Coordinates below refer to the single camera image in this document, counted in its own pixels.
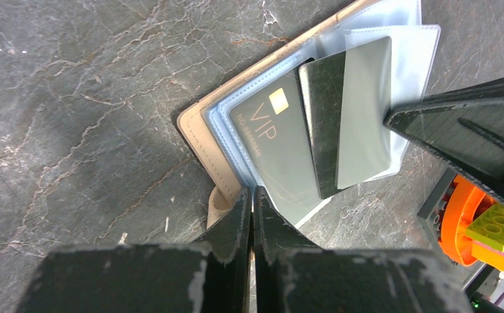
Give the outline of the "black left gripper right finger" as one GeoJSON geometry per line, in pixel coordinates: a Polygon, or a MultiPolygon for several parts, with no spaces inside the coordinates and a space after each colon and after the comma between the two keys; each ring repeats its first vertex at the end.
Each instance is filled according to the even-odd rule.
{"type": "Polygon", "coordinates": [[[471,312],[449,265],[425,249],[324,249],[254,191],[259,312],[471,312]]]}

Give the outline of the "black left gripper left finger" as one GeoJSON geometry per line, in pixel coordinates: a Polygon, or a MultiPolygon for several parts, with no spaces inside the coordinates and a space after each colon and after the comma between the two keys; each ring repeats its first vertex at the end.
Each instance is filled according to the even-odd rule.
{"type": "Polygon", "coordinates": [[[189,243],[63,246],[38,266],[18,312],[246,312],[252,193],[189,243]]]}

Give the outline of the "beige leather card holder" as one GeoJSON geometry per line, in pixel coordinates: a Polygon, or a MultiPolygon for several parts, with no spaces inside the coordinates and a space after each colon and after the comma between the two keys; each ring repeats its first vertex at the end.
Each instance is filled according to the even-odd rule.
{"type": "Polygon", "coordinates": [[[440,36],[420,1],[352,1],[187,108],[179,130],[215,183],[208,225],[263,186],[301,226],[337,193],[400,171],[387,111],[420,100],[440,36]]]}

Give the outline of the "black credit card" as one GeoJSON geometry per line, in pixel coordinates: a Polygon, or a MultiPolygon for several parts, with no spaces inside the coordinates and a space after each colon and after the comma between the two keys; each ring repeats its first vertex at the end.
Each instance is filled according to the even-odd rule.
{"type": "Polygon", "coordinates": [[[277,209],[296,222],[320,202],[296,70],[230,111],[230,119],[277,209]]]}
{"type": "Polygon", "coordinates": [[[382,37],[299,67],[319,196],[330,198],[391,165],[392,40],[382,37]]]}

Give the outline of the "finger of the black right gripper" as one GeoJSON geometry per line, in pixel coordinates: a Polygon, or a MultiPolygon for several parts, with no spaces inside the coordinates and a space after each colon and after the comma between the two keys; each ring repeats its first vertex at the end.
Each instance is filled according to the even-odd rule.
{"type": "Polygon", "coordinates": [[[504,202],[504,78],[408,102],[384,124],[504,202]]]}

